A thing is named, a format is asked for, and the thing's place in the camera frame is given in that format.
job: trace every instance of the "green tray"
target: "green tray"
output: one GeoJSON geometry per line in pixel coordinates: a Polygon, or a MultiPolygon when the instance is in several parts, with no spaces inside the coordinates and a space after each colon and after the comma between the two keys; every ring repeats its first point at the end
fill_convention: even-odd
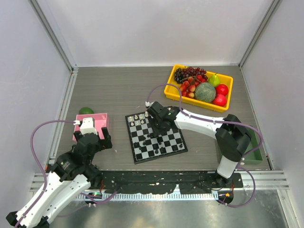
{"type": "MultiPolygon", "coordinates": [[[[251,134],[251,143],[249,144],[246,152],[257,146],[256,133],[254,131],[252,131],[251,129],[248,129],[248,131],[251,134]]],[[[223,155],[222,155],[220,149],[218,151],[219,151],[220,158],[222,158],[223,155]]],[[[262,161],[263,161],[263,157],[262,157],[261,151],[260,151],[260,149],[257,149],[255,151],[251,152],[249,155],[247,155],[245,157],[245,160],[243,161],[243,163],[247,164],[247,165],[257,165],[257,164],[261,163],[262,161]]]]}

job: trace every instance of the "chessboard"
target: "chessboard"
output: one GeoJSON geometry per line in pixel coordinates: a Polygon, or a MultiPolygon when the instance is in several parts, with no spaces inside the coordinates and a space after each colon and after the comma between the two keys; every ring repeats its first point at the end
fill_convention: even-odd
{"type": "Polygon", "coordinates": [[[125,117],[135,164],[188,151],[180,129],[154,137],[148,117],[147,112],[125,117]]]}

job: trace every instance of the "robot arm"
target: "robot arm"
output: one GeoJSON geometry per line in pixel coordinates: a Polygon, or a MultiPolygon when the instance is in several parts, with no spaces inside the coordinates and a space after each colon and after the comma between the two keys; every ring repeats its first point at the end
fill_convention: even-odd
{"type": "Polygon", "coordinates": [[[153,102],[147,109],[147,112],[151,115],[148,119],[155,137],[167,132],[171,128],[178,128],[202,133],[217,140],[223,157],[217,168],[216,182],[220,186],[230,183],[230,177],[250,144],[251,136],[245,127],[219,124],[215,123],[215,121],[240,122],[236,116],[229,114],[226,118],[217,118],[183,110],[186,115],[180,112],[178,107],[163,107],[158,102],[153,102]],[[191,116],[210,119],[213,122],[201,121],[191,116]]]}
{"type": "Polygon", "coordinates": [[[23,217],[19,228],[48,228],[60,211],[77,195],[90,187],[99,187],[103,177],[92,165],[92,160],[98,151],[112,148],[111,136],[107,128],[102,128],[104,139],[101,140],[93,118],[76,121],[76,124],[81,125],[80,131],[74,133],[77,144],[58,157],[47,177],[44,194],[29,213],[23,216],[41,194],[43,186],[21,210],[8,214],[6,219],[12,226],[23,217]]]}

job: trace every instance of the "cantaloupe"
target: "cantaloupe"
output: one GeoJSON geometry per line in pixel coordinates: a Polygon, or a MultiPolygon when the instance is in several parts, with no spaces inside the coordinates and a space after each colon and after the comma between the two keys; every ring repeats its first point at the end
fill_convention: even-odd
{"type": "Polygon", "coordinates": [[[194,92],[195,99],[204,102],[212,102],[215,98],[216,91],[213,85],[208,82],[199,84],[194,92]]]}

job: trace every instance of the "yellow tray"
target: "yellow tray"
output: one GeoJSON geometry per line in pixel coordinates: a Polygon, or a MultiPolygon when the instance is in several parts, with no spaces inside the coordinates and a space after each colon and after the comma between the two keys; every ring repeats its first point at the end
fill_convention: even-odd
{"type": "MultiPolygon", "coordinates": [[[[169,80],[168,80],[168,83],[174,84],[174,85],[176,85],[178,87],[179,87],[179,84],[177,84],[174,81],[174,72],[179,67],[182,68],[182,69],[186,68],[186,66],[175,64],[174,67],[173,67],[173,69],[172,69],[172,71],[171,71],[169,80]]],[[[206,76],[208,78],[210,78],[212,75],[214,75],[213,72],[207,71],[206,76]]],[[[224,107],[221,107],[221,106],[218,106],[218,105],[214,105],[214,104],[211,104],[211,103],[207,103],[207,102],[203,102],[203,101],[199,101],[199,100],[195,100],[195,99],[192,99],[192,98],[184,97],[184,96],[182,97],[181,101],[185,102],[185,103],[188,103],[188,104],[191,104],[191,105],[196,105],[196,106],[199,106],[199,107],[211,109],[213,111],[217,111],[217,112],[220,112],[220,113],[222,113],[223,111],[228,110],[229,109],[229,104],[230,104],[231,92],[232,92],[233,78],[230,77],[230,76],[221,75],[221,74],[217,74],[217,76],[220,79],[220,83],[227,85],[228,89],[229,89],[229,93],[226,95],[227,104],[224,107]]],[[[167,85],[165,87],[164,93],[165,93],[166,97],[169,98],[169,99],[173,99],[173,100],[177,100],[177,101],[180,100],[180,94],[177,91],[177,89],[174,88],[173,86],[167,85]]]]}

